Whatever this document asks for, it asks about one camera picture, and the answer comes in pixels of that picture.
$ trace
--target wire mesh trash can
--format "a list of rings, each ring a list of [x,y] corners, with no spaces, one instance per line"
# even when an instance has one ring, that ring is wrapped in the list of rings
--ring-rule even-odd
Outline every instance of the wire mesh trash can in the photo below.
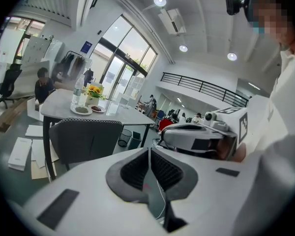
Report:
[[[142,141],[141,134],[138,132],[132,131],[131,142],[129,144],[128,149],[135,149],[139,146],[140,142]]]
[[[124,129],[119,136],[118,145],[121,147],[127,147],[130,138],[131,138],[131,131],[128,129]]]

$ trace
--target person in black shirt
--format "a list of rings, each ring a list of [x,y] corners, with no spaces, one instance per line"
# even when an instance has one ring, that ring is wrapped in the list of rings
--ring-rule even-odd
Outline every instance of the person in black shirt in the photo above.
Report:
[[[35,84],[35,98],[41,104],[43,103],[48,95],[50,95],[54,90],[54,83],[48,76],[48,70],[42,67],[38,70],[37,76],[39,80]]]

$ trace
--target green floor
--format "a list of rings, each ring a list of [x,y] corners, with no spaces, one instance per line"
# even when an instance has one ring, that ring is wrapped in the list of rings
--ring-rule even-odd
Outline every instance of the green floor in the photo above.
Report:
[[[28,128],[28,125],[42,125],[42,122],[29,118],[27,116],[27,112],[24,111],[17,117],[9,130],[0,138],[0,185],[6,195],[6,198],[15,201],[21,206],[36,191],[49,183],[47,178],[34,180],[31,179],[30,155],[27,158],[24,172],[8,167],[7,162],[14,147],[15,141],[18,137],[25,137],[25,132]],[[145,130],[145,126],[126,126],[125,128],[130,131],[139,132],[142,136]],[[155,138],[159,138],[159,136],[155,131],[150,129],[145,142],[145,147],[151,147],[152,141]],[[126,150],[126,147],[123,148],[119,145],[116,145],[114,153],[120,153]],[[57,177],[60,177],[66,173],[65,166],[60,164],[59,160],[55,162],[55,167]],[[143,191],[149,195],[149,210],[154,215],[154,217],[158,217],[164,208],[164,201],[161,196],[160,189],[158,188],[156,178],[151,170],[148,171],[144,184],[145,188]]]

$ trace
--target water bottle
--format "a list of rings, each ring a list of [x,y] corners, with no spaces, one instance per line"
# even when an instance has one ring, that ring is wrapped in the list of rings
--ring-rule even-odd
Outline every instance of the water bottle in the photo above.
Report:
[[[74,86],[71,105],[78,105],[79,104],[83,85],[84,85],[84,75],[81,74],[81,76],[79,77],[79,79],[77,80],[77,82],[75,83],[75,86]]]

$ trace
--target paper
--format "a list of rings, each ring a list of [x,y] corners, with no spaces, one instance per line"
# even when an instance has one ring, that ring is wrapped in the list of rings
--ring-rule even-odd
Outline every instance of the paper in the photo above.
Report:
[[[52,146],[51,142],[50,143],[50,154],[51,154],[51,161],[55,162],[56,160],[59,159],[57,156],[54,147]],[[36,161],[37,165],[39,168],[42,168],[45,166],[45,151],[44,151],[44,141],[43,140],[33,140],[32,146],[31,146],[31,151],[32,151],[32,161]]]
[[[55,176],[57,176],[55,163],[53,163],[53,168],[54,168]],[[49,172],[47,174],[46,166],[39,168],[37,163],[33,160],[33,157],[31,158],[30,172],[31,172],[31,179],[40,179],[40,178],[46,178],[49,176]]]
[[[8,166],[15,170],[24,171],[30,146],[31,139],[18,137],[8,160]]]
[[[29,125],[25,136],[43,137],[43,126]]]

